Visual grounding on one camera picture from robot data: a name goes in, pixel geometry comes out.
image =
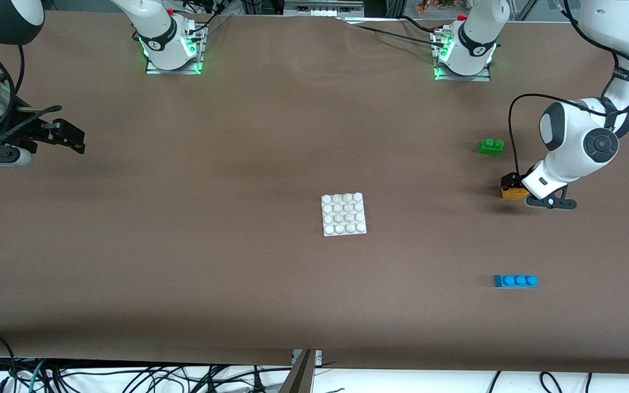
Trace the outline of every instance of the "white lego baseplate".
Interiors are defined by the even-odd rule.
[[[322,195],[324,236],[367,234],[363,194]]]

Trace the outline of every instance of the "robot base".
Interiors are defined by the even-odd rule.
[[[145,67],[145,74],[150,75],[200,75],[203,72],[203,59],[205,58],[205,42],[207,41],[207,28],[201,29],[200,32],[195,33],[191,38],[194,41],[188,45],[188,48],[192,51],[195,50],[197,55],[190,59],[183,67],[179,67],[173,70],[160,69],[156,65],[152,64],[147,59],[147,66]]]
[[[452,72],[446,64],[440,61],[439,57],[441,52],[447,50],[447,42],[449,39],[450,25],[445,25],[441,29],[436,29],[435,32],[429,33],[431,42],[443,43],[444,47],[434,46],[431,49],[431,54],[434,56],[434,79],[435,80],[459,80],[464,82],[489,82],[491,75],[489,74],[489,65],[484,66],[484,69],[476,75],[460,75]]]

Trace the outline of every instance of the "brown table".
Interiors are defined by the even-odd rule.
[[[611,57],[569,25],[508,24],[490,83],[434,81],[424,45],[330,18],[228,20],[193,77],[143,74],[131,33],[49,13],[27,46],[21,97],[63,105],[87,152],[0,169],[17,355],[629,372],[629,135],[570,213],[500,199],[510,150],[474,152],[507,140],[518,94],[601,91]],[[515,110],[523,169],[547,105]],[[335,192],[364,194],[368,234],[322,236]],[[492,288],[503,273],[540,283]]]

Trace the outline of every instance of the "white floor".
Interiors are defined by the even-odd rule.
[[[119,368],[85,369],[83,371],[108,372]],[[228,378],[239,373],[252,371],[251,366],[234,366],[219,374],[216,379]],[[189,367],[187,373],[192,378],[202,376],[207,367]],[[312,393],[331,393],[344,389],[342,393],[487,393],[494,371],[396,371],[396,370],[355,370],[355,369],[319,369],[314,378]],[[501,373],[494,388],[494,393],[542,393],[537,372],[504,371]],[[286,371],[262,373],[265,386],[282,383]],[[562,393],[581,393],[586,383],[585,373],[553,373],[562,387]],[[0,382],[7,374],[0,372]],[[127,383],[135,376],[133,373],[114,376],[72,376],[68,382],[81,393],[120,393]],[[253,378],[244,378],[251,382]],[[552,393],[557,388],[549,378],[545,378]],[[27,390],[19,384],[19,391]],[[144,393],[149,388],[149,381],[135,390]],[[242,392],[247,385],[235,383],[225,385],[218,391]],[[164,381],[157,386],[157,393],[181,393],[182,387],[177,383]],[[6,393],[13,390],[8,383]],[[591,393],[622,393],[629,391],[629,375],[594,374],[591,381]]]

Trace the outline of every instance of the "gray floor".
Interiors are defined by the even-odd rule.
[[[51,10],[120,12],[118,7],[109,0],[44,0],[43,3]],[[578,11],[581,5],[579,0],[569,0],[569,4],[575,11]],[[567,19],[555,7],[553,0],[539,0],[527,16],[527,20],[567,22]]]

